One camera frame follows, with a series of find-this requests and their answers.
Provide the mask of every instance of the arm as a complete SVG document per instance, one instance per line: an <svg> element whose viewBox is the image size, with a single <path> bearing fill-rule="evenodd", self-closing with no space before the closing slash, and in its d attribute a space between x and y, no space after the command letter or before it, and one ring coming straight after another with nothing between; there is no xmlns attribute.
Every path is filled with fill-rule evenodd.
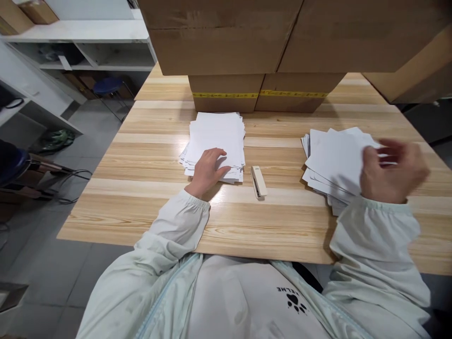
<svg viewBox="0 0 452 339"><path fill-rule="evenodd" d="M428 170L416 145L403 147L406 154L391 158L399 162L393 167L380 165L384 158L377 151L365 150L363 197L338 218L330 248L339 262L323 292L376 338L428 336L421 325L430 292L408 252L420 226L406 204Z"/></svg>
<svg viewBox="0 0 452 339"><path fill-rule="evenodd" d="M170 278L165 273L177 270L183 256L198 245L210 206L198 197L229 170L214 169L216 159L223 153L216 150L210 157L203 155L191 184L160 209L134 250L117 258L100 276L83 315L78 339L135 336Z"/></svg>

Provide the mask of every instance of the paw print logo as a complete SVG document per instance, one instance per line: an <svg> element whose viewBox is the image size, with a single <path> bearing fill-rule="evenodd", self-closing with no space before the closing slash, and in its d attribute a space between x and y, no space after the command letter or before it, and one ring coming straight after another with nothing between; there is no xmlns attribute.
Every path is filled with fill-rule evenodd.
<svg viewBox="0 0 452 339"><path fill-rule="evenodd" d="M306 306L304 306L302 303L300 303L300 305L298 304L298 298L297 296L293 295L293 294L286 294L287 298L289 298L289 301L287 302L287 305L289 306L289 308L291 308L293 306L293 308L295 309L295 311L297 311L298 314L300 314L300 311L303 313L306 313Z"/></svg>

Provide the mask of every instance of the light green jacket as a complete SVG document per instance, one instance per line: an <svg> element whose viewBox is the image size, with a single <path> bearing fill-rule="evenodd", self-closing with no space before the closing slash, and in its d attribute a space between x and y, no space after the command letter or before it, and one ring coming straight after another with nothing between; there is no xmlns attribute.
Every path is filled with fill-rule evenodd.
<svg viewBox="0 0 452 339"><path fill-rule="evenodd" d="M203 255L191 251L209 207L185 191L171 198L134 250L99 278L77 338L185 338L203 263ZM421 307L429 305L430 293L407 250L419 232L408 205L357 197L338 218L330 248L339 262L323 294L291 263L270 263L303 294L332 338L428 338Z"/></svg>

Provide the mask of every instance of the white t-shirt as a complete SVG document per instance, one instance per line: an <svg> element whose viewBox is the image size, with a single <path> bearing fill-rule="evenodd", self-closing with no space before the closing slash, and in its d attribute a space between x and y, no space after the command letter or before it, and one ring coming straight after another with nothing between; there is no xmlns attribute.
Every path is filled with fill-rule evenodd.
<svg viewBox="0 0 452 339"><path fill-rule="evenodd" d="M212 256L196 281L189 339L330 339L301 293L273 266Z"/></svg>

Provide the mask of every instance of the jacket cuff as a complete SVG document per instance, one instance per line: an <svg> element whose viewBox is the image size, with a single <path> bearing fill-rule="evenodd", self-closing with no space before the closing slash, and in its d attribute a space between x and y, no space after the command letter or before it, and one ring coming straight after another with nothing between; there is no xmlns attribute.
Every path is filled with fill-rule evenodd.
<svg viewBox="0 0 452 339"><path fill-rule="evenodd" d="M192 196L185 189L181 190L179 192L178 196L179 196L179 198L186 201L187 203L201 207L204 210L208 210L210 208L210 204L208 202L205 202L201 199L198 199L198 198Z"/></svg>
<svg viewBox="0 0 452 339"><path fill-rule="evenodd" d="M357 207L369 208L373 210L380 210L386 213L405 213L412 214L410 206L408 203L405 204L391 204L386 202L378 202L375 200L366 199L362 196L356 197L352 203L352 205L356 205Z"/></svg>

